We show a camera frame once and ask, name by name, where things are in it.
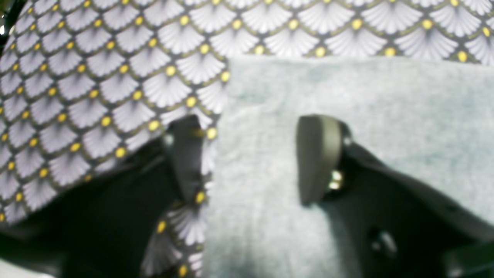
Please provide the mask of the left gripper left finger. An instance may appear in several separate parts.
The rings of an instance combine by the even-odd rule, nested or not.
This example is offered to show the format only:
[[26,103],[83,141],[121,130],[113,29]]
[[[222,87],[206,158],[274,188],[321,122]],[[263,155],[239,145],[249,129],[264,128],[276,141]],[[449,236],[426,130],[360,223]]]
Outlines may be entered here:
[[203,136],[199,118],[174,120],[117,167],[131,173],[138,190],[156,202],[192,202],[201,185]]

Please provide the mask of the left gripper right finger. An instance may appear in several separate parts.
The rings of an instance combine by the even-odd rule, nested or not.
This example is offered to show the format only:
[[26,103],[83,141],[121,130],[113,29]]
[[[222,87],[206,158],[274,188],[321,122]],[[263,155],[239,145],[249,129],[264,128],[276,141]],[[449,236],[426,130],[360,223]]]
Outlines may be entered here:
[[313,114],[296,124],[298,191],[327,205],[352,241],[380,247],[459,247],[493,241],[493,225],[353,141],[346,123]]

